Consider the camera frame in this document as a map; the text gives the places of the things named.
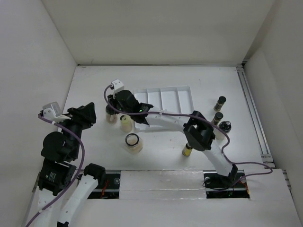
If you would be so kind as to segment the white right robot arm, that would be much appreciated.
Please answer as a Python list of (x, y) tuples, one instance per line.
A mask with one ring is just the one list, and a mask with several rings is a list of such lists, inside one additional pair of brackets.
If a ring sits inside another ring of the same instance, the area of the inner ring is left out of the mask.
[(214, 166), (222, 189), (236, 184), (238, 168), (227, 160), (219, 145), (215, 143), (214, 125), (198, 111), (191, 114), (172, 113), (151, 104), (140, 103), (129, 90), (121, 90), (104, 99), (107, 107), (114, 113), (126, 114), (133, 121), (148, 126), (161, 126), (168, 130), (179, 131), (193, 149), (204, 153)]

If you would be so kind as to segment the yellow-label brown sauce bottle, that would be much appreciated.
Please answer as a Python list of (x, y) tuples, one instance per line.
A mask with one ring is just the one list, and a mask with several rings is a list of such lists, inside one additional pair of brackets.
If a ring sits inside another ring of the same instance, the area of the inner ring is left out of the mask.
[(182, 155), (184, 155), (186, 157), (190, 156), (192, 149), (193, 148), (188, 143), (186, 143), (184, 148), (182, 149)]

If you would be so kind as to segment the black-capped round bottle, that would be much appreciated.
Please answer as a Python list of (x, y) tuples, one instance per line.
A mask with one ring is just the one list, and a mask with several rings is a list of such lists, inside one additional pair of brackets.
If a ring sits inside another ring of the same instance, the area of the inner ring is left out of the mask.
[[(218, 128), (227, 135), (232, 129), (232, 124), (230, 121), (223, 121), (218, 125)], [(214, 128), (214, 134), (217, 140), (223, 140), (225, 138), (225, 136), (216, 128)]]
[(112, 124), (117, 122), (117, 113), (110, 107), (110, 105), (106, 106), (106, 121)]

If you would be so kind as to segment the yellow-lid rice jar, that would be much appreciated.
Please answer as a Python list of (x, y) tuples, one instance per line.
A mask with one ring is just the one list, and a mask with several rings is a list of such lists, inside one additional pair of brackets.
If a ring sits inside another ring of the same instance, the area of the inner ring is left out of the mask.
[(120, 117), (120, 129), (123, 132), (131, 132), (133, 129), (132, 119), (128, 115), (121, 115)]

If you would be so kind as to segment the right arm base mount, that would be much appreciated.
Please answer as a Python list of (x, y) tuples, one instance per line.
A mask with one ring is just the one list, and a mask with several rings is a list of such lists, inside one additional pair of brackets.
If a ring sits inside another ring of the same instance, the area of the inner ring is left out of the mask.
[(234, 181), (226, 181), (222, 176), (216, 172), (204, 173), (203, 186), (205, 187), (205, 194), (207, 199), (236, 199), (244, 198), (249, 199), (250, 193), (246, 179), (240, 180), (235, 183), (240, 177), (244, 176), (243, 172), (236, 174)]

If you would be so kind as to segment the black-lid spice shaker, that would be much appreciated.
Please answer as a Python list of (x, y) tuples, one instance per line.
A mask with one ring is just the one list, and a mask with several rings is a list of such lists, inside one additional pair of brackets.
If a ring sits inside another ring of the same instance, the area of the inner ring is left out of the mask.
[(211, 121), (211, 124), (218, 125), (219, 122), (222, 120), (222, 118), (223, 118), (223, 114), (221, 112), (216, 112)]
[(220, 96), (214, 106), (214, 111), (219, 112), (222, 108), (222, 106), (226, 102), (226, 97), (225, 96)]

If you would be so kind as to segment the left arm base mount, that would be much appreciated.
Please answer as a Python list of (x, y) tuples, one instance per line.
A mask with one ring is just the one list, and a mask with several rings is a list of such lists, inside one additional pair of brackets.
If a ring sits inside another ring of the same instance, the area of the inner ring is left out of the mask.
[(121, 172), (108, 172), (102, 184), (99, 184), (88, 199), (119, 199)]

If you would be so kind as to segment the glass rice jar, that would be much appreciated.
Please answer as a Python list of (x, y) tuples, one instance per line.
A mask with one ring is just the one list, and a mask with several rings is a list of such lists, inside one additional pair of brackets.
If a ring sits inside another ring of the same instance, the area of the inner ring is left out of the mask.
[(143, 149), (143, 140), (137, 134), (129, 133), (125, 137), (123, 148), (130, 154), (139, 154)]

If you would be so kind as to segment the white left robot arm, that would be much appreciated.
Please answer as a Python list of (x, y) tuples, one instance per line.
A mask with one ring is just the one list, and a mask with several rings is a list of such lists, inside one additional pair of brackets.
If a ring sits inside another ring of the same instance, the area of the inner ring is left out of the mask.
[(89, 195), (106, 180), (104, 167), (83, 166), (81, 135), (96, 123), (95, 105), (91, 102), (63, 113), (58, 103), (52, 102), (43, 106), (38, 118), (61, 131), (53, 131), (43, 140), (37, 212), (27, 226), (70, 227)]

